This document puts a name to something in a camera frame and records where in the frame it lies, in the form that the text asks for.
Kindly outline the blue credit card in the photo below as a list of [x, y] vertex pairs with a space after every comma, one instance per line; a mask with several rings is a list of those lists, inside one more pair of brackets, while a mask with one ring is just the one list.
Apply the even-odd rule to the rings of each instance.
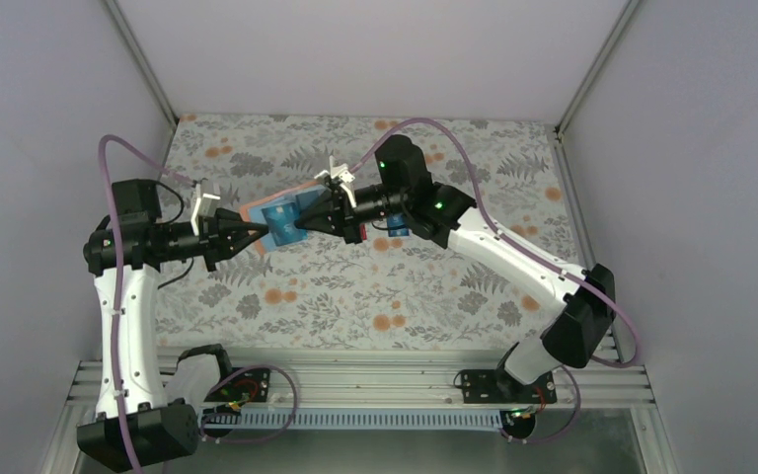
[[390, 237], [405, 237], [410, 235], [410, 230], [404, 221], [388, 219], [387, 234]]
[[302, 242], [308, 238], [306, 230], [295, 227], [300, 209], [294, 199], [280, 200], [262, 208], [261, 213], [277, 247]]

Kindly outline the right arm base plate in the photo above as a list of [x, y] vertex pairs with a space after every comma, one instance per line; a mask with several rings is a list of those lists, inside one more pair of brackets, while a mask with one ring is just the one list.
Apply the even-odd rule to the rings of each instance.
[[494, 369], [464, 369], [453, 384], [461, 390], [465, 404], [549, 404], [558, 400], [551, 371], [531, 384], [522, 384]]

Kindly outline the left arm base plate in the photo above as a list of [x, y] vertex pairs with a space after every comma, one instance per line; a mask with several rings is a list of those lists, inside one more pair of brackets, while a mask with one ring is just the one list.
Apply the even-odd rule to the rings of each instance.
[[239, 408], [247, 403], [264, 403], [268, 397], [271, 371], [253, 368], [232, 378], [205, 397], [207, 403], [228, 404]]

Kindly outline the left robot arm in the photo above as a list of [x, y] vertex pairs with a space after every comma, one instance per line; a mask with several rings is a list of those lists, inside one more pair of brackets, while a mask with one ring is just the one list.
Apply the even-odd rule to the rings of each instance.
[[268, 233], [265, 224], [216, 207], [216, 197], [193, 222], [164, 222], [159, 186], [145, 179], [112, 184], [114, 210], [83, 250], [102, 311], [103, 372], [94, 418], [78, 428], [77, 444], [114, 473], [194, 454], [201, 404], [235, 386], [219, 344], [184, 351], [163, 382], [155, 330], [162, 266], [200, 258], [213, 272]]

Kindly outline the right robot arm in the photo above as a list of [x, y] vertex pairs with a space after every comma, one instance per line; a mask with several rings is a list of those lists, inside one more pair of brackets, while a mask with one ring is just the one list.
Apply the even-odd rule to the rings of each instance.
[[542, 374], [558, 366], [584, 368], [591, 361], [615, 315], [613, 273], [561, 262], [484, 216], [479, 201], [459, 189], [433, 181], [422, 150], [395, 134], [375, 153], [381, 182], [354, 189], [346, 166], [324, 174], [325, 191], [295, 221], [299, 229], [363, 239], [362, 227], [399, 214], [417, 237], [484, 265], [523, 287], [541, 306], [550, 324], [541, 335], [516, 343], [502, 358], [494, 386], [508, 402], [531, 392]]

